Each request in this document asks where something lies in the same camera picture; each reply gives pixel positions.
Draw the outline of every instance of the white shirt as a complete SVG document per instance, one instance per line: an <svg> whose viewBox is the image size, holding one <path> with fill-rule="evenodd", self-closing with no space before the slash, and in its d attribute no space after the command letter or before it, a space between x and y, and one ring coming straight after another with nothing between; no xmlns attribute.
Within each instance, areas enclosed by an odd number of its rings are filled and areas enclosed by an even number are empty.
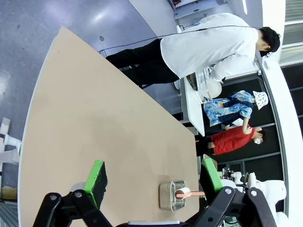
<svg viewBox="0 0 303 227"><path fill-rule="evenodd" d="M216 64L211 77L221 81L254 61L258 31L250 28L243 19L222 13L205 17L200 23L161 40L162 57L178 77L183 78Z"/></svg>

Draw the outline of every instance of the person in blue floral shirt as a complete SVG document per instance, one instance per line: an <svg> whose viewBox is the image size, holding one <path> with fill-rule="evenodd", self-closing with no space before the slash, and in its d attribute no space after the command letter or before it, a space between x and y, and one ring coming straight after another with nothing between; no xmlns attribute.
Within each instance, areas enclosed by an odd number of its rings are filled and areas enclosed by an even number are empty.
<svg viewBox="0 0 303 227"><path fill-rule="evenodd" d="M233 93L227 98L218 98L212 102L205 103L204 111L209 119L210 127L217 124L229 125L233 121L242 118L242 132L250 134L252 128L247 126L254 104L257 105L258 109L267 105L267 94L253 91L252 95L242 90Z"/></svg>

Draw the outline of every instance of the face mask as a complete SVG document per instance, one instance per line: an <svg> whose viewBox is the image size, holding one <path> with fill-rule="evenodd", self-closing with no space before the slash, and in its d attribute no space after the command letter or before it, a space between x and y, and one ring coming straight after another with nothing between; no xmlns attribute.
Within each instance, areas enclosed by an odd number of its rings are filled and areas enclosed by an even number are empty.
<svg viewBox="0 0 303 227"><path fill-rule="evenodd" d="M256 144L260 144L261 143L261 140L259 138L254 139L254 141L255 141Z"/></svg>

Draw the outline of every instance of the shelf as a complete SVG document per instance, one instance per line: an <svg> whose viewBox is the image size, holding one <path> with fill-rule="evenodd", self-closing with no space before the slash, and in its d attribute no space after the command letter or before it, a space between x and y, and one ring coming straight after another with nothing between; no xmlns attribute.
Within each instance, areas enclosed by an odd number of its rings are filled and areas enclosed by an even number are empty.
<svg viewBox="0 0 303 227"><path fill-rule="evenodd" d="M219 4L216 2L216 0L200 0L197 3L187 4L182 7L176 8L174 19L176 20L193 13L216 7L218 5Z"/></svg>
<svg viewBox="0 0 303 227"><path fill-rule="evenodd" d="M181 6L185 6L185 5L187 5L189 3L192 3L192 2L195 2L195 1L198 1L198 0L181 0L181 2L176 5L176 8L179 8Z"/></svg>

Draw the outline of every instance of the man in white shirt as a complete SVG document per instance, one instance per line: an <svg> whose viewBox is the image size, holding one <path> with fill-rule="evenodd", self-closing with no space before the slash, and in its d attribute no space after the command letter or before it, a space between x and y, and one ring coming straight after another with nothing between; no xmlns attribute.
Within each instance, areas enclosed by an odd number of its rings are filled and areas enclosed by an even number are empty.
<svg viewBox="0 0 303 227"><path fill-rule="evenodd" d="M213 64L211 77L221 81L254 61L256 49L264 56L280 46L280 35L271 28L257 30L230 13L211 15L200 23L107 60L117 68L139 64L123 71L137 85L174 82Z"/></svg>

